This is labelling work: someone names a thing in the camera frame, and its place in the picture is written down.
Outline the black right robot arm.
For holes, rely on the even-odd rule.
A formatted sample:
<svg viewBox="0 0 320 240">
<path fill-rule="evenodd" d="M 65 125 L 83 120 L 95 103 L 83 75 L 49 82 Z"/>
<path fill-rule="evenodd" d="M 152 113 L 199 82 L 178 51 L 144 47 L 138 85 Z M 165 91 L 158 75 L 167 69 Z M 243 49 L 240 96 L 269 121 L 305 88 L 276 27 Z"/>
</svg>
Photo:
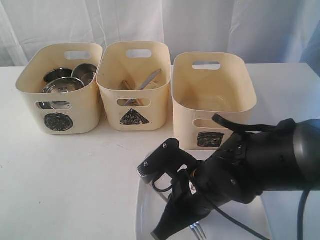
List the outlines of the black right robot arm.
<svg viewBox="0 0 320 240">
<path fill-rule="evenodd" d="M 169 200 L 151 235 L 166 240 L 229 202 L 251 203 L 270 191 L 302 191 L 298 236 L 311 191 L 320 188 L 320 122 L 286 119 L 276 126 L 235 124 L 207 160 L 197 160 L 170 138 L 151 157 L 158 175 L 171 177 Z"/>
</svg>

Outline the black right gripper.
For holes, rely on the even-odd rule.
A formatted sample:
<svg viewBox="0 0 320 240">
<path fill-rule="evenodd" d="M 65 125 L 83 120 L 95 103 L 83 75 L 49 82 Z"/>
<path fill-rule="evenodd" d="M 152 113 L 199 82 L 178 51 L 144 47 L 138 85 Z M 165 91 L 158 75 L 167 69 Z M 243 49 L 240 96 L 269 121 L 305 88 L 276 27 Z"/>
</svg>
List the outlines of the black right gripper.
<svg viewBox="0 0 320 240">
<path fill-rule="evenodd" d="M 251 203 L 262 194 L 252 168 L 244 159 L 213 154 L 197 167 L 180 170 L 164 212 L 151 232 L 171 237 L 206 218 L 215 207 L 231 201 Z"/>
</svg>

